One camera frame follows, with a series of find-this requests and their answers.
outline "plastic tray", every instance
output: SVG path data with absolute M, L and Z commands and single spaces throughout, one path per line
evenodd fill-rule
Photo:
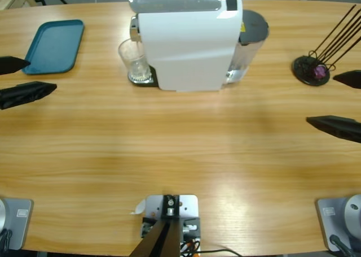
M 77 57 L 84 23 L 81 20 L 50 21 L 42 24 L 25 57 L 31 64 L 27 75 L 67 72 Z

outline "clear glass cup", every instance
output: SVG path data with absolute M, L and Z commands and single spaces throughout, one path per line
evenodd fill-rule
M 152 79 L 141 42 L 128 39 L 119 45 L 118 53 L 128 69 L 128 77 L 131 81 L 147 82 Z

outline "white coffee machine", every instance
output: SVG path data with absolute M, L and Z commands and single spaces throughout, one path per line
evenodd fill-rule
M 129 3 L 137 13 L 130 37 L 142 42 L 155 85 L 184 92 L 222 87 L 240 35 L 242 0 Z

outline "sticker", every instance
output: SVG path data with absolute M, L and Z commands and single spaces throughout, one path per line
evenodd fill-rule
M 333 207 L 326 207 L 326 208 L 323 208 L 323 214 L 325 216 L 334 216 L 336 213 L 334 212 Z
M 28 217 L 29 210 L 18 209 L 16 217 Z
M 244 25 L 243 22 L 242 22 L 242 26 L 241 26 L 241 32 L 246 32 L 246 26 Z

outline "wood grain surface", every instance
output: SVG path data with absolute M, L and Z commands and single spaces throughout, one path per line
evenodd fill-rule
M 361 192 L 361 146 L 307 116 L 361 121 L 361 92 L 300 83 L 291 62 L 316 48 L 351 4 L 245 0 L 270 36 L 245 78 L 219 92 L 176 93 L 128 82 L 117 47 L 127 3 L 0 12 L 0 56 L 25 57 L 38 27 L 81 19 L 74 68 L 0 76 L 0 87 L 56 83 L 48 97 L 0 112 L 0 195 L 30 198 L 25 248 L 129 255 L 150 194 L 196 194 L 202 247 L 244 255 L 325 250 L 315 201 Z M 360 69 L 361 45 L 332 75 Z

